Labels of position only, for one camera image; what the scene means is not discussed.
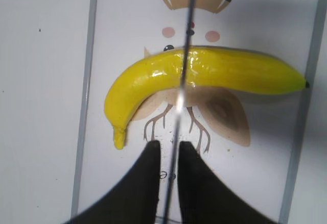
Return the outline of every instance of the cartoon character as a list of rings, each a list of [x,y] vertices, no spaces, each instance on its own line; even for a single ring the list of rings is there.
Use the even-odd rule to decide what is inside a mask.
[[[188,7],[188,0],[163,0],[166,6],[171,10],[177,10]],[[195,8],[203,9],[211,13],[219,13],[224,10],[231,0],[196,0]],[[195,34],[195,24],[192,23],[191,35]],[[162,30],[162,35],[166,38],[172,38],[175,30],[167,27]],[[216,31],[209,31],[205,34],[208,42],[217,42],[220,35]],[[174,49],[174,46],[166,45],[163,51]],[[144,56],[150,56],[150,52],[145,48]],[[197,106],[200,113],[209,127],[219,135],[242,146],[250,146],[250,131],[244,109],[236,96],[228,90],[221,87],[188,87],[187,111],[191,117],[190,132],[193,124],[200,130],[197,152],[200,153],[203,132],[207,137],[207,145],[204,152],[208,152],[211,136],[204,125],[199,122],[193,113],[193,106]],[[165,115],[172,109],[176,102],[178,89],[160,91],[149,97],[139,107],[132,120],[139,120],[150,116],[162,102],[167,102],[166,109],[158,116],[151,118],[144,127],[144,139],[147,138],[147,126],[152,123],[151,140],[154,140],[154,127],[156,122],[163,118],[163,127],[165,127]]]
[[[188,7],[188,0],[163,0],[171,10]],[[231,0],[196,0],[196,8],[219,13]],[[191,35],[196,34],[192,23]],[[171,38],[173,28],[164,28],[162,34]],[[216,42],[218,32],[206,33],[208,42]],[[204,152],[208,152],[211,135],[195,118],[197,106],[207,125],[217,134],[242,146],[250,146],[247,118],[238,98],[229,92],[231,88],[258,94],[284,94],[307,87],[305,78],[281,60],[258,53],[215,46],[194,46],[191,55],[196,63],[189,63],[186,109],[191,117],[190,132],[195,124],[200,131],[197,152],[200,153],[203,133],[207,137]],[[148,140],[147,127],[152,123],[151,140],[155,137],[155,124],[159,119],[166,123],[166,114],[177,100],[181,71],[182,49],[171,44],[163,53],[152,56],[145,48],[145,58],[128,67],[112,85],[106,101],[105,114],[114,127],[116,148],[123,149],[129,121],[150,116],[161,103],[167,107],[158,116],[149,119],[144,126],[144,139]]]

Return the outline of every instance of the metal rod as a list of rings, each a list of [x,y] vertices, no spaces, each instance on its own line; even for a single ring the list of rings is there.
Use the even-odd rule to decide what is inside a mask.
[[[94,44],[95,25],[96,25],[96,13],[97,13],[97,0],[90,0],[85,65],[84,65],[82,105],[81,105],[81,113],[80,113],[80,124],[78,128],[78,141],[77,141],[71,218],[75,217],[78,214],[78,204],[79,204],[79,197],[80,197],[82,165],[83,165],[83,155],[84,155],[86,118],[87,118],[87,109],[88,109],[88,95],[89,95],[89,88],[90,88],[93,44]]]
[[[164,212],[163,212],[162,224],[167,224],[167,222],[168,222],[169,209],[170,209],[172,191],[173,191],[173,186],[174,186],[174,175],[175,175],[175,167],[176,167],[176,159],[177,159],[180,121],[181,121],[182,110],[183,110],[183,107],[185,104],[186,73],[188,70],[189,50],[190,50],[190,43],[191,43],[190,33],[192,30],[194,6],[195,6],[195,0],[190,0],[189,1],[188,24],[186,27],[186,37],[185,37],[185,46],[184,46],[183,67],[182,67],[182,73],[181,73],[181,77],[180,77],[179,95],[177,98],[177,106],[176,106],[176,124],[175,124],[174,138],[173,138],[173,148],[172,148],[170,171],[169,171],[169,177],[168,177],[168,187],[167,187],[167,193],[166,193],[165,208],[164,208]]]

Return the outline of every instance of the cartoon ear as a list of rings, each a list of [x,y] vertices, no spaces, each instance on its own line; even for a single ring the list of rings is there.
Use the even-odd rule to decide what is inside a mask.
[[[169,9],[173,9],[173,6],[172,4],[169,2],[169,0],[163,0],[163,2],[166,4],[166,6],[169,8]]]
[[[144,47],[144,58],[151,56],[150,52]]]
[[[204,87],[211,94],[198,104],[209,127],[242,146],[250,146],[250,129],[243,106],[236,96],[220,87]]]
[[[219,13],[222,10],[224,10],[229,5],[230,2],[231,2],[231,0],[225,0],[224,3],[220,7],[217,8],[215,13]]]

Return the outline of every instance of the banana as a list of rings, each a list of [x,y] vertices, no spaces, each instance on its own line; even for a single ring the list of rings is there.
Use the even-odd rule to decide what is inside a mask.
[[[140,104],[160,90],[180,83],[183,49],[142,59],[128,67],[110,88],[104,112],[114,128],[114,143],[123,149],[126,128]],[[257,94],[285,94],[308,86],[305,78],[272,56],[221,47],[191,47],[186,82]]]

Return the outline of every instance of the white surface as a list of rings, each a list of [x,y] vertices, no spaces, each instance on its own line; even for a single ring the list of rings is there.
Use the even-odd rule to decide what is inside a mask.
[[[0,0],[0,10],[0,223],[61,223],[72,204],[89,0]]]
[[[215,30],[221,38],[214,45],[266,52],[304,73],[316,4],[317,0],[232,0],[217,15],[196,10],[192,43],[210,44],[205,42],[204,35]],[[79,211],[103,196],[127,172],[145,146],[144,124],[166,106],[162,103],[148,118],[133,121],[128,134],[131,140],[119,151],[114,147],[112,126],[103,111],[109,88],[124,69],[143,58],[144,47],[156,53],[168,44],[182,46],[186,12],[186,9],[171,11],[162,0],[98,0]],[[164,38],[161,30],[165,27],[174,27],[176,35]],[[211,131],[211,147],[203,158],[236,194],[278,220],[299,94],[269,99],[235,94],[247,115],[251,146],[239,146]],[[197,142],[199,130],[194,126],[192,133],[188,133],[190,117],[186,111],[184,114],[183,139]],[[198,118],[197,108],[194,114]],[[155,135],[162,141],[161,168],[165,171],[168,171],[173,118],[172,109],[166,116],[166,128],[162,128],[162,120],[155,127]],[[199,120],[208,129],[205,121]],[[204,136],[201,151],[205,146]],[[162,196],[161,192],[158,215],[162,214]],[[171,217],[180,218],[176,197]]]
[[[327,19],[303,141],[289,224],[327,223]]]

